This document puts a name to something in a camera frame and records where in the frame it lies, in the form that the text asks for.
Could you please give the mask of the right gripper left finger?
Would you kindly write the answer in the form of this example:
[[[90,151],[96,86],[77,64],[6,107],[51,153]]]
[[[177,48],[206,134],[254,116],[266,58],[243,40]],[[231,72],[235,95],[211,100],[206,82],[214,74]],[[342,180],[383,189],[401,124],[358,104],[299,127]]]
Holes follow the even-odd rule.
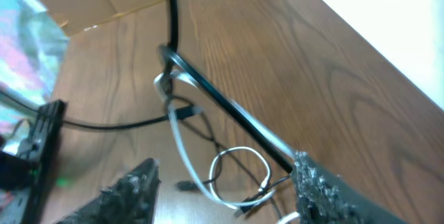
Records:
[[[158,163],[148,158],[57,224],[151,224],[159,185]]]

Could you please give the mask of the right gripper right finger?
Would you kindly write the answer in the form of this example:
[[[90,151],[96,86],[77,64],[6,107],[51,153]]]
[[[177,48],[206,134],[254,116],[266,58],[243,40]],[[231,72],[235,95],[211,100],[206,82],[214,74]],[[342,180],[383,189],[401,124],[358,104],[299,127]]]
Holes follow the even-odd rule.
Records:
[[[404,221],[363,197],[339,176],[317,164],[305,152],[293,159],[291,178],[301,223],[401,224]]]

